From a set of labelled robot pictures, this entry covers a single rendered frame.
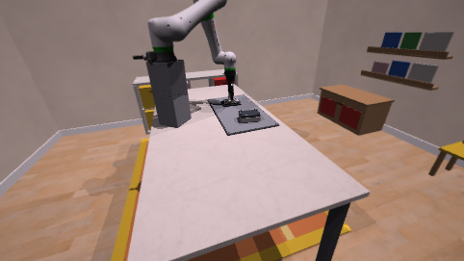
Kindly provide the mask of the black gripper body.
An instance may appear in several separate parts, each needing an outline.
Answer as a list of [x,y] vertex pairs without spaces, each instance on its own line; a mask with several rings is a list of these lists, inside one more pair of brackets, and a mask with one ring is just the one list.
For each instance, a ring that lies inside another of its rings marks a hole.
[[[226,81],[229,83],[229,85],[231,85],[231,83],[233,81],[235,81],[235,76],[234,77],[226,77]],[[232,83],[232,85],[233,85],[233,83]]]

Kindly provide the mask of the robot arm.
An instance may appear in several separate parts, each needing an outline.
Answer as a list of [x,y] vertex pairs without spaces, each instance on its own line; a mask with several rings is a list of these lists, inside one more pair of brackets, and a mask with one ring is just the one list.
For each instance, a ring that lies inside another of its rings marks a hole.
[[181,13],[148,20],[154,51],[146,52],[142,56],[133,56],[133,59],[144,59],[148,63],[177,61],[173,52],[173,42],[183,40],[201,22],[209,42],[213,62],[217,65],[224,65],[222,74],[226,77],[236,76],[236,55],[233,52],[222,52],[213,14],[216,10],[223,8],[226,2],[227,0],[193,0],[193,5]]

